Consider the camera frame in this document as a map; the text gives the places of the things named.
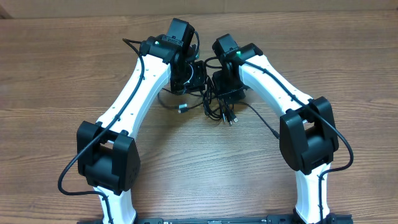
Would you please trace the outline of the black usb cable white plug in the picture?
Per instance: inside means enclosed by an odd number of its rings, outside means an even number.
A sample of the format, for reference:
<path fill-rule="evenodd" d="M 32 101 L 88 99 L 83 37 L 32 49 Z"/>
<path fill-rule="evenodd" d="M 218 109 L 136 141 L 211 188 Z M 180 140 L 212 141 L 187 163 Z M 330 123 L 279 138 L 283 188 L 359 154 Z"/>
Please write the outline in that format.
<path fill-rule="evenodd" d="M 228 122 L 229 125 L 237 123 L 238 118 L 234 113 L 234 103 L 228 102 L 237 90 L 218 94 L 215 84 L 209 76 L 205 79 L 205 87 L 206 90 L 200 92 L 205 115 L 213 121 L 224 121 Z"/>

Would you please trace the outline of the black usb cable silver plug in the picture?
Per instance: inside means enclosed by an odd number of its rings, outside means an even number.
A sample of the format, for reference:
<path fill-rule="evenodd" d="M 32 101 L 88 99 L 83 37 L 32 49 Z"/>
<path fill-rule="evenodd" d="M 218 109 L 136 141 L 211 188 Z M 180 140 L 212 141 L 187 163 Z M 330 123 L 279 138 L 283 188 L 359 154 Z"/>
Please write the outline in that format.
<path fill-rule="evenodd" d="M 187 111 L 189 111 L 189 110 L 191 110 L 191 109 L 196 108 L 197 106 L 202 105 L 202 103 L 199 103 L 199 104 L 197 104 L 197 105 L 195 105 L 195 106 L 191 106 L 191 107 L 189 107 L 186 103 L 181 104 L 181 105 L 175 105 L 175 106 L 166 105 L 166 104 L 160 99 L 160 94 L 159 94 L 159 93 L 157 94 L 157 99 L 158 99 L 158 102 L 160 103 L 160 105 L 161 105 L 162 107 L 164 107 L 164 108 L 166 108 L 166 109 L 168 109 L 168 110 L 177 110 L 179 113 L 187 112 Z M 245 103 L 245 102 L 243 102 L 243 104 L 246 105 L 246 106 L 248 106 L 248 107 L 250 107 L 250 109 L 252 109 L 253 112 L 255 112 L 255 113 L 258 115 L 258 117 L 259 117 L 259 118 L 262 120 L 262 122 L 270 129 L 271 133 L 274 135 L 274 137 L 275 137 L 276 139 L 279 139 L 279 138 L 280 138 L 280 134 L 279 134 L 275 129 L 273 129 L 273 128 L 265 121 L 265 119 L 264 119 L 264 118 L 263 118 L 251 105 L 249 105 L 249 104 L 247 104 L 247 103 Z"/>

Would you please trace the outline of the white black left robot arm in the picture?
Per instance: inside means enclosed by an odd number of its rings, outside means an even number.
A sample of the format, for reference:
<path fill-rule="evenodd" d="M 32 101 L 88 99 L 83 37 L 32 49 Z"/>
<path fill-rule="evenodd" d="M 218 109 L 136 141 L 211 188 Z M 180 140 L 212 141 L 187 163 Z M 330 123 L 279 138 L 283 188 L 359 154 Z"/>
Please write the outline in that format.
<path fill-rule="evenodd" d="M 173 19 L 166 34 L 140 41 L 123 41 L 138 56 L 136 67 L 109 109 L 95 123 L 84 121 L 76 133 L 76 156 L 67 164 L 57 182 L 66 191 L 63 178 L 76 165 L 78 173 L 93 187 L 89 195 L 101 200 L 103 217 L 98 223 L 134 223 L 131 188 L 141 160 L 136 146 L 139 128 L 151 104 L 164 86 L 174 95 L 205 88 L 205 71 L 199 61 L 199 44 L 192 44 L 198 32 L 187 21 Z"/>

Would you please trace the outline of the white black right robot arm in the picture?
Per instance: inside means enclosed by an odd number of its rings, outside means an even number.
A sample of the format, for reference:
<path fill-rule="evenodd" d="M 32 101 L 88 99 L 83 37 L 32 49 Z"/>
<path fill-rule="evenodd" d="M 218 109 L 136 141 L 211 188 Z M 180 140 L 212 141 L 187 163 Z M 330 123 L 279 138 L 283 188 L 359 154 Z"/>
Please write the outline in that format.
<path fill-rule="evenodd" d="M 332 213 L 327 204 L 333 154 L 344 139 L 330 102 L 294 87 L 254 44 L 239 47 L 218 40 L 212 49 L 222 66 L 218 93 L 231 92 L 232 78 L 254 90 L 279 117 L 279 149 L 295 172 L 297 202 L 291 214 L 268 215 L 264 223 L 352 223 L 351 215 Z"/>

